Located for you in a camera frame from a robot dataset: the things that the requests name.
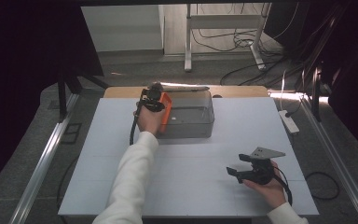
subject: black cable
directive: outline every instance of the black cable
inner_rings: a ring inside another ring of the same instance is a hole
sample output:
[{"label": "black cable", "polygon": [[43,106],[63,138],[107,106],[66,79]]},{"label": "black cable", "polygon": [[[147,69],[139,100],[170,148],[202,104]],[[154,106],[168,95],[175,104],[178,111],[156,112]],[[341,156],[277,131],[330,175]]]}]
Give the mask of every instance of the black cable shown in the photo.
[{"label": "black cable", "polygon": [[258,13],[257,9],[255,9],[255,4],[252,3],[252,7],[254,8],[255,12]]},{"label": "black cable", "polygon": [[284,181],[286,182],[286,185],[289,187],[289,182],[287,182],[286,175],[283,173],[283,171],[280,168],[275,167],[275,166],[274,166],[274,169],[277,169],[283,175]]},{"label": "black cable", "polygon": [[[241,14],[243,12],[243,9],[245,7],[245,4],[243,3],[242,4],[242,8],[241,8]],[[201,10],[202,12],[205,14],[204,10],[203,10],[203,7],[202,7],[202,4],[201,4]],[[222,52],[228,52],[228,51],[232,51],[234,49],[237,49],[237,48],[246,48],[246,47],[250,47],[252,45],[252,43],[249,43],[249,42],[253,42],[253,39],[241,39],[241,38],[238,38],[239,35],[250,35],[248,33],[251,33],[251,32],[255,32],[256,30],[252,30],[252,31],[244,31],[244,32],[238,32],[237,33],[237,29],[234,30],[234,33],[233,34],[223,34],[223,35],[203,35],[199,30],[199,34],[200,36],[204,37],[204,38],[214,38],[214,37],[220,37],[220,36],[226,36],[226,35],[233,35],[233,42],[234,42],[234,48],[233,49],[217,49],[217,48],[214,48],[212,46],[209,46],[209,45],[206,45],[206,44],[201,44],[197,39],[196,37],[194,36],[194,33],[193,33],[193,30],[191,30],[191,33],[193,35],[193,38],[194,38],[194,41],[199,44],[199,45],[202,45],[203,47],[206,47],[206,48],[209,48],[209,49],[214,49],[214,50],[217,50],[217,51],[222,51]]]},{"label": "black cable", "polygon": [[263,71],[261,74],[259,74],[259,75],[256,76],[256,77],[253,77],[253,78],[250,78],[250,79],[248,79],[248,80],[246,80],[246,81],[243,81],[242,83],[238,84],[238,86],[241,86],[241,85],[243,85],[243,84],[245,84],[245,83],[247,83],[247,82],[251,82],[251,81],[255,82],[255,80],[256,80],[256,81],[259,81],[260,79],[263,79],[264,76],[266,76],[267,73],[268,73],[273,67],[275,67],[278,63],[284,62],[286,59],[287,59],[287,58],[286,58],[285,56],[282,57],[282,58],[280,58],[280,60],[278,60],[277,62],[274,62],[274,64],[273,64],[270,68],[268,68],[267,70]]},{"label": "black cable", "polygon": [[265,47],[264,47],[264,43],[263,41],[259,41],[258,42],[258,47],[259,47],[259,52],[261,54],[264,54],[266,55],[267,57],[272,57],[272,56],[277,56],[277,55],[283,55],[283,52],[280,52],[280,51],[270,51],[270,50],[267,50]]},{"label": "black cable", "polygon": [[[215,37],[221,37],[221,36],[226,36],[226,35],[235,35],[235,33],[230,33],[230,34],[223,34],[223,35],[203,35],[199,30],[200,36],[204,37],[204,38],[215,38]],[[250,36],[255,36],[255,35],[251,35],[251,34],[247,34],[247,33],[251,33],[251,32],[256,32],[257,30],[251,30],[251,31],[243,31],[243,32],[239,32],[237,34],[240,35],[250,35]]]},{"label": "black cable", "polygon": [[261,12],[260,13],[263,13],[263,10],[264,10],[264,5],[265,5],[266,3],[263,3],[263,7],[261,8]]},{"label": "black cable", "polygon": [[[58,186],[58,190],[57,190],[57,198],[56,198],[56,205],[57,205],[57,210],[60,210],[61,207],[61,190],[62,190],[62,185],[63,185],[63,180],[66,178],[66,176],[68,175],[69,170],[71,169],[71,167],[74,165],[74,163],[79,159],[79,156],[76,156],[71,163],[69,164],[69,166],[66,168],[65,172],[63,173],[63,176],[60,180],[60,185]],[[66,220],[65,217],[60,216],[61,221],[66,224]]]},{"label": "black cable", "polygon": [[287,56],[295,56],[297,58],[300,58],[309,48],[310,44],[313,42],[313,40],[315,39],[316,35],[318,34],[318,32],[322,29],[322,27],[324,27],[326,25],[326,23],[330,20],[330,18],[333,16],[333,14],[335,13],[335,10],[337,10],[337,8],[335,7],[329,14],[327,14],[324,17],[324,20],[321,22],[321,24],[319,24],[319,26],[315,29],[314,32],[312,32],[312,34],[310,34],[310,36],[301,44],[299,44],[297,47],[295,47],[293,50],[291,50],[290,52],[284,52],[283,55],[287,55]]},{"label": "black cable", "polygon": [[[297,69],[300,69],[301,67],[304,67],[304,63],[302,64],[302,66],[297,65],[295,68],[293,68],[288,75],[286,75],[286,78],[289,78],[293,75],[295,75],[296,73],[294,71],[296,71]],[[270,80],[268,82],[268,84],[266,85],[266,88],[270,88],[272,85],[274,85],[275,83],[279,82],[282,79],[282,76],[279,77],[275,77],[274,79]]]},{"label": "black cable", "polygon": [[289,189],[289,185],[284,183],[283,180],[280,177],[278,177],[277,175],[274,174],[273,177],[282,185],[282,187],[284,188],[284,191],[286,191],[286,194],[287,194],[287,202],[289,202],[290,205],[292,205],[293,204],[293,195],[292,195],[292,191]]},{"label": "black cable", "polygon": [[[300,44],[299,46],[297,46],[295,49],[293,49],[291,52],[293,54],[296,54],[296,51],[303,48],[302,51],[297,55],[297,58],[300,58],[307,50],[307,48],[309,47],[310,43],[312,42],[312,40],[315,38],[316,34],[322,29],[322,27],[325,26],[325,24],[329,21],[329,19],[331,18],[331,16],[333,16],[335,10],[333,10],[330,14],[326,15],[324,20],[322,21],[322,23],[318,26],[318,28],[308,37],[308,39],[306,41],[304,41],[302,44]],[[275,79],[272,79],[268,84],[266,84],[266,88],[271,87],[272,85],[274,85],[276,82],[278,82],[279,80],[281,80],[282,76],[280,77],[276,77]]]},{"label": "black cable", "polygon": [[336,197],[338,197],[338,195],[340,193],[339,184],[331,175],[328,175],[327,173],[324,173],[324,172],[316,171],[316,172],[312,172],[312,173],[306,175],[305,180],[309,179],[313,175],[324,175],[324,176],[330,178],[333,181],[333,183],[336,185],[336,188],[337,188],[337,193],[335,195],[333,195],[332,197],[319,197],[314,194],[311,194],[311,196],[313,198],[320,199],[320,200],[333,200],[333,199],[336,199]]},{"label": "black cable", "polygon": [[304,95],[302,96],[302,98],[300,98],[300,103],[298,104],[298,107],[295,111],[290,111],[290,112],[287,112],[284,116],[289,118],[290,116],[294,115],[298,109],[300,108],[300,106],[302,105],[302,100],[304,99]]},{"label": "black cable", "polygon": [[133,115],[133,122],[132,122],[131,132],[130,132],[130,146],[133,145],[133,135],[135,133],[136,123],[138,122],[138,118],[139,118],[139,115],[141,114],[141,109],[142,109],[143,105],[144,105],[144,103],[143,103],[142,96],[141,96],[141,99],[139,99],[138,105],[136,107],[136,112]]},{"label": "black cable", "polygon": [[287,31],[287,29],[290,27],[290,25],[292,25],[293,20],[295,19],[295,16],[296,16],[296,13],[297,13],[298,4],[299,4],[299,3],[297,2],[295,12],[293,13],[293,17],[292,17],[292,19],[289,21],[289,24],[287,24],[286,28],[284,28],[284,30],[283,30],[280,34],[275,35],[274,37],[272,37],[272,39],[275,39],[275,38],[277,38],[277,37],[281,36],[282,34],[284,34],[284,32],[286,32],[286,31]]},{"label": "black cable", "polygon": [[231,3],[231,9],[229,10],[229,12],[227,13],[227,14],[229,14],[231,11],[232,11],[232,9],[234,8],[234,13],[235,13],[235,6],[234,6],[234,3]]},{"label": "black cable", "polygon": [[[310,37],[308,38],[308,40],[306,40],[304,43],[302,43],[301,45],[299,45],[298,47],[296,47],[296,48],[295,48],[294,50],[292,50],[291,52],[294,53],[294,52],[296,52],[296,50],[303,48],[302,52],[297,56],[297,57],[300,57],[300,56],[306,51],[306,49],[308,48],[308,45],[310,44],[311,40],[315,37],[315,35],[319,32],[319,30],[327,23],[328,19],[331,17],[332,14],[333,14],[333,13],[330,13],[330,14],[326,15],[326,17],[324,18],[324,21],[323,21],[323,22],[319,25],[319,27],[310,35]],[[215,48],[210,47],[210,46],[207,46],[207,45],[203,45],[203,44],[201,44],[201,45],[204,46],[204,47],[207,47],[207,48],[215,49]],[[231,50],[234,50],[234,49],[221,50],[221,51],[231,51]],[[290,54],[291,54],[291,53],[283,54],[283,58],[290,56]],[[233,74],[233,73],[235,73],[235,72],[238,72],[238,71],[240,71],[240,70],[242,70],[242,69],[245,69],[245,68],[247,68],[247,67],[251,67],[251,66],[246,66],[246,67],[243,67],[243,68],[240,68],[240,69],[237,69],[237,70],[234,70],[234,71],[232,71],[232,72],[229,72],[229,73],[225,74],[225,75],[220,79],[220,85],[223,85],[224,79],[227,78],[229,75],[231,75],[231,74]],[[239,84],[239,86],[241,86],[241,85],[243,85],[243,84],[245,84],[245,83],[247,83],[247,82],[251,82],[251,81],[257,80],[258,78],[259,78],[258,80],[263,79],[263,76],[266,75],[268,71],[263,72],[262,74],[260,74],[260,75],[257,76],[257,77],[253,77],[253,78],[251,78],[251,79],[249,79],[249,80],[243,81],[242,83]],[[281,78],[282,78],[282,77],[277,77],[277,78],[271,80],[271,81],[270,81],[268,84],[266,84],[265,86],[266,86],[266,87],[270,87],[271,85],[275,84],[277,80],[280,80]]]},{"label": "black cable", "polygon": [[232,74],[234,74],[234,73],[236,73],[236,72],[239,72],[240,70],[243,70],[243,69],[246,69],[246,68],[250,68],[250,67],[253,67],[253,66],[258,66],[258,65],[261,65],[261,64],[269,64],[269,63],[255,63],[255,64],[251,64],[251,65],[244,66],[244,67],[242,67],[242,68],[236,69],[236,70],[234,70],[234,71],[231,71],[231,72],[225,74],[224,76],[222,76],[222,77],[220,78],[220,85],[223,86],[223,85],[224,85],[224,84],[223,84],[224,79],[226,79],[226,78],[229,77],[230,75],[232,75]]},{"label": "black cable", "polygon": [[209,49],[214,49],[214,50],[221,51],[221,52],[229,52],[229,51],[232,51],[232,50],[234,50],[234,49],[237,48],[237,47],[234,47],[233,49],[216,49],[216,48],[211,47],[211,46],[209,46],[209,45],[201,44],[199,41],[197,41],[196,37],[194,36],[193,30],[191,30],[191,34],[193,35],[194,41],[195,41],[197,44],[199,44],[199,45],[201,45],[201,46],[203,46],[203,47],[209,48]]}]

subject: power strip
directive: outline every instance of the power strip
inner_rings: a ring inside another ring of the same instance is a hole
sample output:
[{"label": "power strip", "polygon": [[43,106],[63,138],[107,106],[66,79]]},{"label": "power strip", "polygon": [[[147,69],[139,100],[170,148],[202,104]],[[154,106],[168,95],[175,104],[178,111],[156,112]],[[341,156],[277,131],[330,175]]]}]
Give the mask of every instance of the power strip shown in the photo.
[{"label": "power strip", "polygon": [[287,131],[289,131],[289,133],[298,133],[300,130],[298,129],[297,125],[292,120],[292,118],[290,117],[287,118],[285,116],[286,113],[287,113],[286,110],[279,111],[279,115],[281,116],[284,126],[286,127]]}]

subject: white tabletop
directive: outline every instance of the white tabletop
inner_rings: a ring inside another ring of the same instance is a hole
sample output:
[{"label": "white tabletop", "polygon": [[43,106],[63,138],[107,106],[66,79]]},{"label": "white tabletop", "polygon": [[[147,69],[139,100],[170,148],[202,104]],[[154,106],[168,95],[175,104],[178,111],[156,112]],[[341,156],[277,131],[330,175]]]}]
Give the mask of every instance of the white tabletop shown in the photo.
[{"label": "white tabletop", "polygon": [[[130,141],[138,99],[101,99],[60,215],[96,216],[106,207],[118,162]],[[257,147],[284,152],[274,159],[289,180],[299,215],[317,215],[304,176],[272,98],[213,98],[213,133],[205,139],[159,140],[146,192],[146,217],[257,217],[270,208],[238,184],[226,167],[252,170],[239,154]]]}]

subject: metal rail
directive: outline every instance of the metal rail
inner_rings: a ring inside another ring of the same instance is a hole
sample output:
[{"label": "metal rail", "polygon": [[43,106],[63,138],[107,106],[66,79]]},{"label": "metal rail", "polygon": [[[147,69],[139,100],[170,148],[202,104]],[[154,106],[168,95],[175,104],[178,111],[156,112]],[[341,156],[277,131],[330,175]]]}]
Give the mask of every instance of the metal rail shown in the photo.
[{"label": "metal rail", "polygon": [[48,168],[53,160],[54,154],[60,143],[60,139],[65,132],[66,126],[69,123],[70,118],[72,117],[72,112],[75,107],[78,95],[71,94],[68,100],[67,108],[68,113],[61,123],[57,123],[54,128],[51,137],[48,140],[48,144],[43,151],[42,156],[40,157],[39,163],[34,169],[34,173],[31,176],[30,181],[28,182],[25,191],[22,193],[21,199],[17,204],[17,208],[13,213],[9,223],[24,223],[28,217],[31,207],[34,204],[34,199],[36,198],[37,192],[39,191],[43,180],[45,179]]},{"label": "metal rail", "polygon": [[319,140],[323,144],[324,150],[327,153],[327,156],[329,157],[330,161],[332,162],[333,167],[342,182],[342,185],[348,192],[348,195],[350,196],[352,203],[358,212],[358,185],[356,181],[353,179],[344,161],[339,156],[338,151],[330,140],[326,130],[324,129],[324,126],[312,115],[312,112],[310,110],[310,99],[304,99],[304,104],[301,105],[308,119],[310,120],[312,127],[316,131]]}]

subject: transparent plastic container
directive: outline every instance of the transparent plastic container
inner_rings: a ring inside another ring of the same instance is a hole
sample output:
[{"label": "transparent plastic container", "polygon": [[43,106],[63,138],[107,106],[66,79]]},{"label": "transparent plastic container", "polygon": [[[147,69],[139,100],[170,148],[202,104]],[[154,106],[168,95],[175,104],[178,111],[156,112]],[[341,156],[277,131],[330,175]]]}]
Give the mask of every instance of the transparent plastic container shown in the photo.
[{"label": "transparent plastic container", "polygon": [[168,92],[172,108],[157,138],[208,138],[212,135],[214,113],[209,91]]}]

